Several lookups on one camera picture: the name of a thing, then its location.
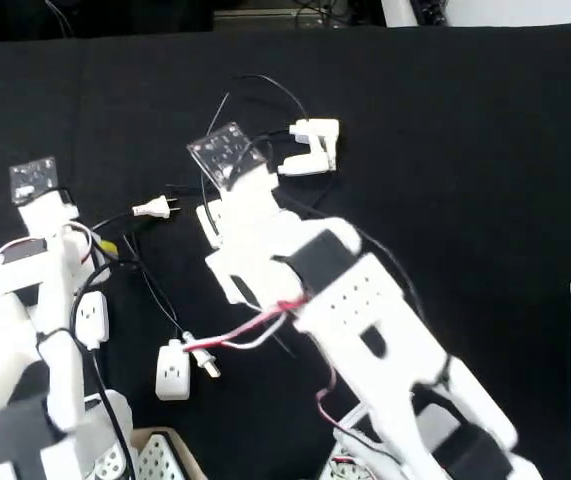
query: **red wire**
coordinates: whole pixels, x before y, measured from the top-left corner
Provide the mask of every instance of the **red wire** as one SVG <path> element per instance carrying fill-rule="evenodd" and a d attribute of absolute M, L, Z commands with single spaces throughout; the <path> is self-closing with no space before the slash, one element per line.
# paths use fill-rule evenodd
<path fill-rule="evenodd" d="M 202 340 L 196 340 L 195 342 L 192 342 L 191 344 L 185 346 L 183 348 L 183 351 L 191 352 L 193 350 L 198 350 L 201 348 L 210 348 L 210 347 L 215 347 L 215 346 L 221 345 L 223 342 L 227 342 L 227 341 L 241 335 L 242 333 L 248 332 L 248 331 L 258 327 L 259 325 L 265 323 L 270 318 L 273 318 L 276 315 L 279 315 L 279 314 L 286 312 L 288 310 L 292 310 L 294 308 L 300 307 L 306 301 L 307 300 L 305 298 L 301 298 L 301 299 L 295 300 L 293 302 L 290 302 L 290 301 L 277 302 L 276 307 L 273 308 L 272 310 L 259 313 L 254 318 L 252 318 L 248 322 L 242 324 L 241 326 L 236 327 L 231 332 L 224 333 L 224 334 L 218 335 L 216 337 L 206 338 L 206 339 L 202 339 Z"/>

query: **white robot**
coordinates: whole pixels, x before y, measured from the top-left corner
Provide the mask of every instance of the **white robot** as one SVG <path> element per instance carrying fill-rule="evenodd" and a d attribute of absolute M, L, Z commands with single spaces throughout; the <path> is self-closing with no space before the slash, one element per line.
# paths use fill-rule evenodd
<path fill-rule="evenodd" d="M 321 144 L 336 141 L 337 131 L 328 139 L 315 127 L 328 120 L 305 122 L 296 124 L 299 135 L 309 126 L 307 135 L 321 136 Z M 361 255 L 361 237 L 352 225 L 339 218 L 301 220 L 282 209 L 272 193 L 277 176 L 236 124 L 188 149 L 221 193 L 209 212 L 197 209 L 217 248 L 207 264 L 230 303 L 266 310 L 282 300 L 308 299 L 295 313 L 295 328 L 313 338 L 332 371 L 347 382 L 361 402 L 356 420 L 368 415 L 381 442 L 329 418 L 322 392 L 319 410 L 370 476 L 541 478 L 532 463 L 512 453 L 516 429 L 470 370 L 430 334 L 380 261 L 372 253 Z M 327 152 L 329 158 L 335 149 Z M 328 164 L 335 166 L 335 158 Z M 456 418 L 439 407 L 417 419 L 412 404 L 417 386 L 451 405 Z"/>
<path fill-rule="evenodd" d="M 84 398 L 81 353 L 65 329 L 80 285 L 109 271 L 92 248 L 98 238 L 74 222 L 78 209 L 56 188 L 52 158 L 12 167 L 10 176 L 29 236 L 0 248 L 0 480 L 83 479 L 116 436 L 104 403 Z M 49 368 L 49 392 L 8 406 L 38 361 Z M 127 401 L 106 395 L 129 438 Z"/>
<path fill-rule="evenodd" d="M 338 132 L 330 128 L 325 136 L 310 127 L 323 130 L 333 124 L 312 122 L 298 122 L 297 136 L 317 150 L 321 145 L 333 152 L 327 137 L 335 141 Z M 306 126 L 305 135 L 301 129 Z M 324 138 L 318 142 L 310 136 Z M 348 458 L 379 480 L 541 479 L 532 463 L 512 452 L 516 430 L 474 375 L 434 339 L 380 261 L 371 253 L 361 255 L 357 229 L 339 218 L 302 220 L 282 209 L 273 195 L 277 176 L 235 124 L 188 148 L 221 193 L 220 200 L 199 207 L 197 214 L 216 249 L 206 262 L 229 302 L 263 312 L 289 302 L 295 328 L 317 343 L 333 379 L 337 371 L 361 402 L 349 418 L 337 422 L 321 403 L 331 386 L 319 392 L 319 411 L 334 425 L 339 441 L 323 475 L 330 478 L 330 464 Z M 315 172 L 322 170 L 318 155 L 313 152 Z M 329 169 L 335 161 L 328 157 L 327 164 Z M 298 159 L 288 168 L 300 174 L 302 165 Z M 70 328 L 78 286 L 105 259 L 97 255 L 89 262 L 85 248 L 95 238 L 89 238 L 92 232 L 88 238 L 75 232 L 70 222 L 78 212 L 61 191 L 51 190 L 47 180 L 38 193 L 30 190 L 39 178 L 29 177 L 14 188 L 31 199 L 20 207 L 29 241 L 0 251 L 0 480 L 79 480 L 116 438 L 105 402 L 85 412 L 81 357 L 60 329 Z M 30 306 L 21 297 L 34 285 L 38 301 Z M 185 352 L 207 343 L 184 340 Z M 229 338 L 218 340 L 224 344 Z M 18 412 L 6 407 L 23 370 L 41 358 L 50 368 L 46 400 L 19 405 L 23 410 Z M 441 401 L 417 416 L 412 402 L 420 390 Z M 132 428 L 127 402 L 108 393 L 127 438 Z M 379 441 L 352 428 L 365 416 Z M 17 425 L 35 425 L 42 442 L 23 447 L 20 431 L 1 438 Z M 134 477 L 136 469 L 129 473 Z"/>

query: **black fabric background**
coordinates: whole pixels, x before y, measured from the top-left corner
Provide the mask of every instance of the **black fabric background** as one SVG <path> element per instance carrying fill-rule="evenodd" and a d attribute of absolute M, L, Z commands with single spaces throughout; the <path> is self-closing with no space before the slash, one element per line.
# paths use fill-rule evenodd
<path fill-rule="evenodd" d="M 0 245 L 23 234 L 7 167 L 58 159 L 92 224 L 194 185 L 185 145 L 230 76 L 266 73 L 314 116 L 341 120 L 340 177 L 322 203 L 394 251 L 432 330 L 513 420 L 518 451 L 544 478 L 571 478 L 571 26 L 202 34 L 0 44 Z M 297 112 L 258 82 L 237 85 L 221 121 L 249 134 Z M 283 182 L 310 201 L 320 181 Z M 141 236 L 143 253 L 197 335 L 247 318 L 203 261 L 192 209 Z M 313 394 L 327 372 L 308 341 L 217 352 L 223 376 L 194 371 L 192 398 L 155 399 L 170 325 L 134 274 L 106 288 L 109 383 L 137 426 L 170 425 L 214 479 L 310 478 L 331 448 Z M 330 409 L 349 406 L 337 394 Z"/>

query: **electrical socket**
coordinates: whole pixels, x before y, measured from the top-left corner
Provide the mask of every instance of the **electrical socket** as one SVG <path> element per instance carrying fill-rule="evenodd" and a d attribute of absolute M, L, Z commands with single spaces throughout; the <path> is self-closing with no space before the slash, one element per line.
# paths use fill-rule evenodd
<path fill-rule="evenodd" d="M 156 396 L 163 401 L 187 400 L 190 390 L 189 353 L 180 340 L 161 347 L 156 364 Z"/>
<path fill-rule="evenodd" d="M 90 350 L 109 339 L 107 299 L 102 292 L 83 295 L 76 312 L 76 336 Z"/>

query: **wire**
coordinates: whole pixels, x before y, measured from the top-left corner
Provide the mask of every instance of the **wire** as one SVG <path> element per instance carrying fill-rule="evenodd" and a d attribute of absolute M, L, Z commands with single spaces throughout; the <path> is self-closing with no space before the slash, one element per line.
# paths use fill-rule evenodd
<path fill-rule="evenodd" d="M 323 10 L 322 8 L 317 8 L 314 7 L 312 4 L 314 3 L 314 0 L 310 0 L 308 2 L 303 2 L 302 0 L 293 0 L 294 3 L 296 3 L 297 5 L 300 5 L 300 8 L 297 10 L 296 14 L 294 15 L 294 26 L 296 28 L 300 28 L 299 26 L 299 18 L 300 14 L 303 12 L 303 10 L 312 10 L 314 12 L 317 12 L 321 15 L 321 20 L 323 21 L 323 25 L 325 25 L 326 27 L 329 26 L 329 24 L 327 23 L 327 21 L 329 19 L 331 20 L 335 20 L 338 23 L 341 23 L 343 25 L 350 25 L 350 22 L 347 20 L 344 20 L 341 17 L 344 17 L 345 15 L 347 15 L 349 13 L 349 9 L 347 9 L 344 13 L 342 14 L 335 14 L 333 13 L 333 9 L 334 6 L 336 6 L 337 2 L 334 2 L 334 5 L 330 7 L 329 10 L 325 9 Z"/>
<path fill-rule="evenodd" d="M 264 82 L 269 83 L 270 85 L 272 85 L 273 87 L 278 88 L 281 92 L 283 92 L 285 95 L 287 95 L 290 99 L 292 99 L 292 101 L 296 104 L 296 106 L 298 107 L 298 109 L 300 110 L 301 114 L 303 115 L 303 118 L 305 120 L 307 120 L 309 122 L 309 115 L 307 114 L 307 109 L 305 108 L 305 106 L 303 105 L 303 102 L 296 96 L 294 95 L 294 93 L 292 93 L 292 91 L 290 89 L 288 89 L 287 87 L 285 87 L 282 83 L 274 80 L 272 77 L 270 77 L 269 75 L 264 75 L 264 74 L 247 74 L 247 75 L 239 75 L 239 76 L 235 76 L 233 77 L 234 80 L 247 80 L 247 79 L 258 79 L 258 80 L 262 80 Z M 214 125 L 216 124 L 216 122 L 218 121 L 218 117 L 220 117 L 221 112 L 223 111 L 223 108 L 225 107 L 225 105 L 227 104 L 227 101 L 229 99 L 231 95 L 230 91 L 225 92 L 225 94 L 223 95 L 223 98 L 221 99 L 218 107 L 216 108 L 216 112 L 214 113 L 214 116 L 212 117 L 212 120 L 209 122 L 209 126 L 207 128 L 207 133 L 206 136 L 209 135 L 212 132 L 212 129 L 214 128 Z M 243 151 L 243 153 L 239 156 L 239 160 L 242 160 L 242 158 L 245 156 L 245 154 L 247 153 L 247 151 L 249 151 L 249 146 L 246 150 Z M 214 222 L 214 217 L 212 216 L 212 212 L 209 208 L 209 204 L 207 202 L 207 194 L 206 194 L 206 178 L 205 178 L 205 173 L 201 170 L 201 195 L 203 198 L 203 207 L 205 210 L 205 215 L 207 216 L 207 221 L 210 223 L 213 232 L 216 235 L 219 235 L 219 230 L 218 227 L 216 226 L 216 223 Z"/>
<path fill-rule="evenodd" d="M 58 21 L 58 26 L 61 29 L 61 36 L 63 38 L 67 38 L 67 32 L 65 31 L 65 26 L 61 21 L 61 17 L 58 16 L 56 8 L 48 0 L 45 0 L 45 5 L 47 5 L 47 8 L 49 8 L 52 11 L 54 17 L 56 17 L 56 21 Z"/>
<path fill-rule="evenodd" d="M 88 287 L 89 285 L 91 285 L 91 282 L 86 281 L 83 284 L 83 287 L 81 287 L 81 290 L 86 289 L 84 287 Z M 67 328 L 57 328 L 56 330 L 53 330 L 52 332 L 48 333 L 47 335 L 41 336 L 41 338 L 36 343 L 36 350 L 39 352 L 39 354 L 40 354 L 41 345 L 43 343 L 45 343 L 47 340 L 49 340 L 50 338 L 52 338 L 54 335 L 57 335 L 61 332 L 65 332 L 70 336 L 70 338 L 74 342 L 74 345 L 76 345 L 76 348 L 78 349 L 79 353 L 81 354 L 81 357 L 86 358 L 88 355 L 91 355 L 90 352 L 85 347 L 85 345 L 83 345 L 83 343 L 80 340 L 78 340 L 78 338 L 76 338 L 76 335 L 74 335 L 74 333 L 70 329 L 67 329 Z M 114 429 L 114 434 L 116 435 L 116 440 L 118 441 L 118 444 L 121 447 L 121 450 L 123 451 L 123 455 L 125 456 L 125 465 L 126 465 L 127 472 L 128 472 L 128 478 L 129 478 L 129 480 L 135 480 L 136 473 L 134 470 L 134 462 L 132 460 L 132 454 L 129 451 L 127 440 L 125 440 L 125 435 L 123 434 L 123 429 L 121 428 L 120 424 L 118 423 L 118 417 L 116 417 L 116 413 L 114 412 L 114 407 L 112 407 L 112 404 L 109 401 L 109 398 L 107 397 L 107 391 L 105 389 L 103 379 L 101 378 L 101 373 L 98 370 L 98 362 L 94 361 L 94 359 L 92 359 L 92 361 L 90 362 L 90 365 L 92 368 L 89 369 L 89 372 L 90 372 L 91 377 L 92 377 L 92 382 L 94 382 L 94 385 L 96 385 L 96 389 L 98 390 L 98 395 L 101 398 L 101 402 L 103 403 L 103 406 L 105 407 L 105 411 L 107 412 L 107 416 L 109 417 L 109 420 L 112 424 L 112 428 Z"/>
<path fill-rule="evenodd" d="M 347 428 L 343 427 L 339 422 L 337 422 L 336 420 L 334 420 L 334 418 L 332 418 L 332 416 L 327 413 L 325 411 L 325 408 L 323 408 L 323 399 L 329 395 L 331 392 L 334 391 L 334 389 L 336 388 L 336 383 L 337 383 L 337 375 L 336 375 L 336 369 L 334 368 L 334 366 L 332 365 L 332 363 L 330 362 L 329 358 L 327 358 L 327 354 L 325 353 L 325 351 L 321 348 L 321 346 L 318 344 L 318 342 L 316 341 L 316 339 L 308 334 L 308 337 L 312 340 L 312 342 L 316 345 L 316 348 L 318 349 L 318 351 L 321 354 L 321 357 L 323 357 L 323 360 L 325 360 L 325 364 L 327 365 L 327 368 L 329 368 L 329 372 L 330 372 L 330 380 L 329 380 L 329 384 L 327 385 L 327 387 L 319 390 L 318 392 L 316 392 L 315 398 L 316 398 L 316 408 L 318 409 L 318 413 L 320 413 L 321 417 L 323 417 L 324 420 L 326 420 L 328 423 L 332 424 L 332 426 L 334 428 L 336 428 L 337 430 L 340 430 L 342 433 L 344 433 L 345 435 L 347 435 L 350 438 L 353 438 L 354 440 L 356 440 L 358 443 L 364 445 L 365 447 L 367 447 L 368 449 L 372 450 L 373 452 L 376 453 L 380 453 L 381 455 L 386 456 L 387 458 L 390 458 L 391 460 L 393 460 L 397 465 L 400 465 L 400 461 L 391 453 L 385 451 L 385 450 L 381 450 L 380 448 L 376 448 L 373 445 L 370 445 L 369 443 L 367 443 L 365 440 L 363 440 L 362 438 L 360 438 L 358 435 L 354 434 L 352 431 L 348 430 Z"/>
<path fill-rule="evenodd" d="M 152 298 L 156 302 L 156 305 L 158 306 L 159 310 L 163 312 L 165 317 L 167 317 L 167 319 L 170 322 L 172 322 L 176 327 L 177 330 L 176 336 L 178 337 L 178 332 L 184 332 L 185 330 L 178 323 L 178 315 L 176 314 L 176 310 L 174 309 L 172 302 L 169 300 L 165 292 L 163 292 L 163 290 L 160 288 L 159 283 L 152 275 L 151 270 L 147 267 L 147 265 L 145 265 L 145 263 L 143 263 L 140 251 L 138 249 L 138 245 L 136 244 L 136 238 L 134 236 L 134 233 L 132 233 L 131 236 L 132 236 L 131 243 L 127 238 L 127 235 L 123 235 L 123 241 L 125 242 L 125 245 L 129 249 L 129 251 L 134 256 L 134 259 L 138 262 L 138 265 L 140 266 L 141 273 L 143 274 L 143 279 L 145 280 L 145 284 L 147 285 L 149 293 L 152 295 Z"/>
<path fill-rule="evenodd" d="M 278 317 L 270 327 L 265 330 L 256 340 L 253 340 L 249 343 L 233 343 L 233 342 L 223 342 L 221 343 L 224 347 L 235 348 L 236 350 L 252 350 L 256 347 L 260 347 L 266 340 L 268 340 L 272 335 L 276 333 L 276 331 L 285 325 L 287 321 L 287 313 L 281 313 L 281 316 Z"/>
<path fill-rule="evenodd" d="M 85 238 L 87 238 L 87 251 L 81 256 L 81 263 L 85 263 L 85 260 L 87 260 L 92 254 L 92 248 L 94 248 L 97 243 L 96 239 L 94 238 L 94 234 L 89 229 L 89 227 L 86 227 L 80 222 L 70 221 L 65 223 L 63 226 L 70 226 L 76 230 L 82 231 L 85 234 Z"/>
<path fill-rule="evenodd" d="M 100 367 L 100 363 L 98 360 L 98 351 L 99 350 L 97 348 L 95 348 L 94 350 L 90 350 L 89 353 L 92 356 L 92 363 L 94 364 L 94 369 L 100 373 L 101 367 Z M 103 380 L 102 375 L 99 375 L 99 380 L 101 381 L 101 387 L 103 389 L 105 389 L 105 381 Z"/>
<path fill-rule="evenodd" d="M 13 247 L 15 245 L 19 245 L 21 243 L 32 242 L 34 240 L 38 240 L 38 238 L 27 236 L 27 237 L 21 237 L 21 238 L 14 239 L 10 242 L 7 242 L 5 245 L 3 245 L 0 248 L 0 254 L 3 253 L 5 250 L 7 250 L 10 247 Z"/>
<path fill-rule="evenodd" d="M 68 328 L 58 328 L 58 329 L 53 330 L 52 332 L 50 332 L 46 335 L 41 335 L 40 338 L 38 338 L 38 340 L 36 342 L 36 349 L 39 352 L 39 354 L 40 354 L 40 347 L 44 342 L 46 342 L 51 337 L 53 337 L 54 335 L 56 335 L 60 332 L 66 332 L 70 336 L 70 338 L 72 339 L 74 344 L 76 345 L 76 348 L 78 349 L 81 356 L 86 357 L 87 355 L 90 355 L 90 352 L 87 350 L 85 345 L 83 345 L 83 343 L 80 340 L 78 340 L 78 338 L 76 337 L 76 333 L 75 333 L 76 332 L 76 315 L 78 312 L 80 302 L 83 299 L 83 296 L 85 296 L 85 294 L 91 288 L 94 280 L 96 280 L 96 278 L 98 278 L 98 276 L 101 275 L 105 270 L 107 270 L 108 268 L 112 268 L 112 267 L 124 267 L 124 266 L 128 266 L 128 265 L 139 266 L 138 262 L 136 262 L 136 261 L 122 259 L 122 260 L 113 260 L 113 261 L 107 262 L 107 263 L 101 265 L 100 267 L 98 267 L 96 270 L 94 270 L 94 272 L 92 272 L 92 274 L 87 277 L 85 282 L 83 282 L 83 284 L 81 285 L 81 287 L 78 290 L 78 293 L 76 294 L 76 298 L 74 299 L 74 302 L 72 303 L 72 308 L 71 308 L 70 314 L 69 314 L 70 328 L 69 329 Z M 132 456 L 131 456 L 131 453 L 130 453 L 129 448 L 127 446 L 127 441 L 125 440 L 125 435 L 123 434 L 123 430 L 121 429 L 121 426 L 118 423 L 118 419 L 116 417 L 116 414 L 114 413 L 114 409 L 112 407 L 112 404 L 110 403 L 109 398 L 107 398 L 107 392 L 105 390 L 105 385 L 103 383 L 103 379 L 101 378 L 101 373 L 100 373 L 100 370 L 98 368 L 98 361 L 96 360 L 96 358 L 92 359 L 91 365 L 92 365 L 92 368 L 90 368 L 89 371 L 90 371 L 91 376 L 92 376 L 92 381 L 94 382 L 94 384 L 96 385 L 96 388 L 98 389 L 98 394 L 101 397 L 101 401 L 103 402 L 105 410 L 107 411 L 107 415 L 110 419 L 110 422 L 112 423 L 112 427 L 114 428 L 114 433 L 116 435 L 118 443 L 121 447 L 121 450 L 123 451 L 123 455 L 125 455 L 125 464 L 127 466 L 127 471 L 129 472 L 129 478 L 130 478 L 130 480 L 134 480 L 136 478 L 136 473 L 134 470 L 134 462 L 132 461 Z"/>
<path fill-rule="evenodd" d="M 63 33 L 63 37 L 67 38 L 67 33 L 65 32 L 65 28 L 63 27 L 61 20 L 65 23 L 65 25 L 69 29 L 70 35 L 72 37 L 75 37 L 76 35 L 74 34 L 74 29 L 70 25 L 69 21 L 67 20 L 67 17 L 63 14 L 63 12 L 61 12 L 60 9 L 51 2 L 51 0 L 45 0 L 45 4 L 50 8 L 50 10 L 52 10 L 52 13 L 54 13 L 56 18 L 58 19 L 58 24 L 61 27 L 61 32 Z"/>
<path fill-rule="evenodd" d="M 132 211 L 128 210 L 126 212 L 121 212 L 121 213 L 117 213 L 116 215 L 113 215 L 109 218 L 106 218 L 105 220 L 101 220 L 100 222 L 98 222 L 96 225 L 94 225 L 92 227 L 93 231 L 99 230 L 107 225 L 109 225 L 110 223 L 115 222 L 116 220 L 120 220 L 121 218 L 125 218 L 125 217 L 129 217 L 132 216 Z"/>
<path fill-rule="evenodd" d="M 288 302 L 288 301 L 277 302 L 276 306 L 274 308 L 272 308 L 271 310 L 267 310 L 267 311 L 259 313 L 254 318 L 245 322 L 244 324 L 240 325 L 239 327 L 236 327 L 231 332 L 223 333 L 223 334 L 217 335 L 215 337 L 202 338 L 199 340 L 195 340 L 193 342 L 189 342 L 183 347 L 183 351 L 191 352 L 192 350 L 198 350 L 201 348 L 210 348 L 210 347 L 221 346 L 224 342 L 232 340 L 233 338 L 236 338 L 237 336 L 239 336 L 245 332 L 253 330 L 254 328 L 258 327 L 259 325 L 264 324 L 269 319 L 275 317 L 279 313 L 284 313 L 284 312 L 287 312 L 289 310 L 298 308 L 301 305 L 303 305 L 305 302 L 306 302 L 306 300 L 304 298 L 301 298 L 299 300 L 295 300 L 293 302 Z"/>
<path fill-rule="evenodd" d="M 294 101 L 294 103 L 296 104 L 296 106 L 298 107 L 298 109 L 303 114 L 303 118 L 305 120 L 309 121 L 309 115 L 307 114 L 307 110 L 303 106 L 303 102 L 301 102 L 301 100 L 296 95 L 294 95 L 292 93 L 292 91 L 290 89 L 288 89 L 285 85 L 283 85 L 280 82 L 277 82 L 276 80 L 274 80 L 269 75 L 264 75 L 261 73 L 252 73 L 252 74 L 247 74 L 247 75 L 239 75 L 239 76 L 234 77 L 234 78 L 238 79 L 238 80 L 246 80 L 246 79 L 250 79 L 250 78 L 256 78 L 259 80 L 263 80 L 264 82 L 267 82 L 270 85 L 273 85 L 274 87 L 278 88 L 281 92 L 283 92 L 285 95 L 287 95 L 289 98 L 291 98 Z"/>
<path fill-rule="evenodd" d="M 254 310 L 255 312 L 262 312 L 263 309 L 260 308 L 258 305 L 252 305 L 251 303 L 243 303 L 243 305 L 245 305 L 246 307 Z M 281 339 L 281 337 L 279 337 L 276 333 L 274 333 L 274 335 L 272 335 L 272 338 L 274 339 L 274 341 L 276 343 L 278 343 L 280 345 L 280 347 L 285 351 L 285 353 L 287 353 L 290 357 L 292 357 L 294 360 L 296 360 L 298 357 L 296 356 L 296 354 L 294 354 L 294 352 L 292 352 L 290 350 L 290 348 L 285 344 L 285 342 Z"/>
<path fill-rule="evenodd" d="M 296 207 L 298 207 L 300 210 L 303 210 L 311 215 L 314 215 L 316 217 L 321 217 L 321 218 L 327 218 L 329 217 L 329 215 L 325 212 L 322 212 L 320 210 L 317 210 L 316 208 L 310 207 L 308 205 L 305 205 L 302 202 L 299 202 L 298 200 L 296 200 L 295 198 L 291 197 L 290 195 L 286 194 L 285 192 L 283 192 L 282 190 L 274 190 L 274 196 L 275 197 L 280 197 L 282 200 L 291 203 L 292 205 L 295 205 Z M 418 290 L 416 289 L 416 286 L 414 285 L 414 282 L 412 281 L 412 278 L 409 276 L 409 274 L 407 273 L 407 271 L 405 270 L 405 268 L 403 267 L 403 264 L 400 262 L 400 260 L 396 257 L 396 255 L 389 249 L 387 248 L 381 241 L 379 241 L 378 239 L 374 238 L 372 235 L 370 235 L 369 233 L 367 233 L 365 230 L 363 230 L 362 228 L 358 227 L 357 225 L 354 225 L 352 222 L 350 222 L 350 224 L 352 225 L 352 227 L 354 227 L 356 229 L 356 231 L 363 237 L 365 238 L 367 241 L 369 241 L 370 243 L 372 243 L 374 246 L 376 246 L 381 252 L 383 252 L 383 254 L 385 254 L 385 256 L 389 259 L 389 261 L 392 263 L 392 265 L 394 266 L 395 270 L 398 272 L 398 274 L 402 277 L 403 282 L 405 283 L 405 288 L 407 289 L 407 292 L 409 293 L 409 297 L 411 298 L 413 304 L 414 304 L 414 308 L 416 310 L 416 314 L 418 315 L 418 317 L 422 320 L 422 322 L 424 324 L 426 324 L 427 326 L 429 326 L 429 323 L 427 321 L 427 317 L 425 315 L 425 307 L 423 305 L 423 301 L 420 297 L 420 295 L 418 294 Z"/>
<path fill-rule="evenodd" d="M 209 126 L 207 127 L 207 133 L 205 133 L 205 136 L 212 133 L 212 129 L 214 128 L 214 125 L 216 125 L 216 121 L 218 120 L 218 117 L 220 116 L 221 112 L 223 111 L 223 107 L 227 103 L 229 96 L 230 96 L 230 92 L 225 92 L 225 95 L 223 95 L 223 99 L 221 100 L 221 102 L 218 104 L 218 107 L 216 108 L 216 113 L 214 113 L 212 120 L 209 122 Z M 218 236 L 218 234 L 219 234 L 218 227 L 216 226 L 216 222 L 214 222 L 214 217 L 212 216 L 212 211 L 210 210 L 209 202 L 207 201 L 207 191 L 205 188 L 205 172 L 203 172 L 202 170 L 201 170 L 201 195 L 203 197 L 203 207 L 205 208 L 205 215 L 207 216 L 207 221 L 212 226 L 212 230 L 214 231 L 214 234 L 216 236 Z"/>

